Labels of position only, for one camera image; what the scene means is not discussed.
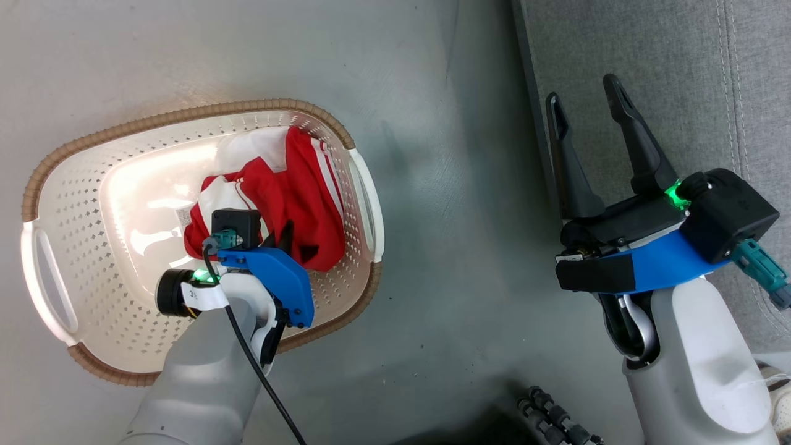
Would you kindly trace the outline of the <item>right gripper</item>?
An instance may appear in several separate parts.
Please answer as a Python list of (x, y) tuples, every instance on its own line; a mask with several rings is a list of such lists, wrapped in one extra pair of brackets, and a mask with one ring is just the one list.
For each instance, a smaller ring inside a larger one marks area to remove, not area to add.
[(563, 251), (557, 260), (585, 260), (647, 244), (678, 229), (687, 205), (675, 194), (680, 185), (664, 150), (615, 74), (603, 87), (611, 118), (621, 127), (633, 176), (633, 197), (605, 206), (593, 192), (573, 145), (573, 130), (557, 93), (546, 98), (551, 162), (559, 208), (565, 225)]

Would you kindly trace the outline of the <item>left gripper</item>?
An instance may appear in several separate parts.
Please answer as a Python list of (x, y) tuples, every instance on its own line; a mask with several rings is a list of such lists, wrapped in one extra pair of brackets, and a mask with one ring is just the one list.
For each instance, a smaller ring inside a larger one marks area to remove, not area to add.
[[(288, 256), (293, 255), (294, 221), (287, 221), (277, 237), (276, 248)], [(206, 269), (190, 270), (171, 268), (162, 274), (156, 284), (156, 308), (164, 316), (198, 318), (203, 310), (190, 306), (182, 284), (190, 288), (209, 288), (218, 284), (218, 277)]]

